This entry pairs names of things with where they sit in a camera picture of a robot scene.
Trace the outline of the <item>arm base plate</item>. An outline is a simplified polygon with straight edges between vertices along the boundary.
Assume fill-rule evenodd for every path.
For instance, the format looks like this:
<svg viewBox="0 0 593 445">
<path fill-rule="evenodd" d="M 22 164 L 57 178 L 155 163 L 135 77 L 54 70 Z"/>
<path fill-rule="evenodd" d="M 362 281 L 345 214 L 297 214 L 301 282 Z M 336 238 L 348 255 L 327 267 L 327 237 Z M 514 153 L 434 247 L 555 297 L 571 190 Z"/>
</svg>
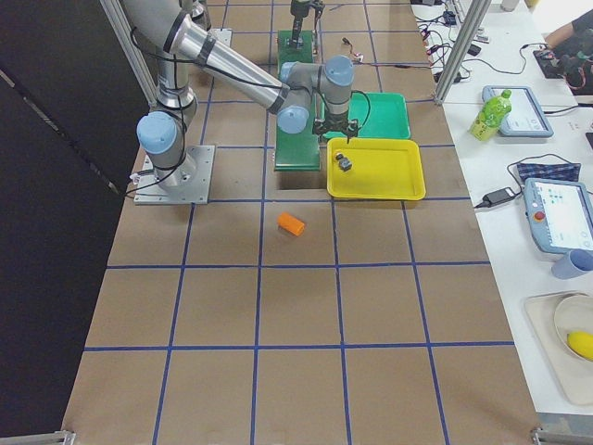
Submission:
<svg viewBox="0 0 593 445">
<path fill-rule="evenodd" d="M 184 162 L 174 173 L 155 170 L 150 157 L 145 154 L 138 184 L 132 188 L 135 205 L 186 205 L 207 204 L 216 147 L 188 146 Z"/>
</svg>

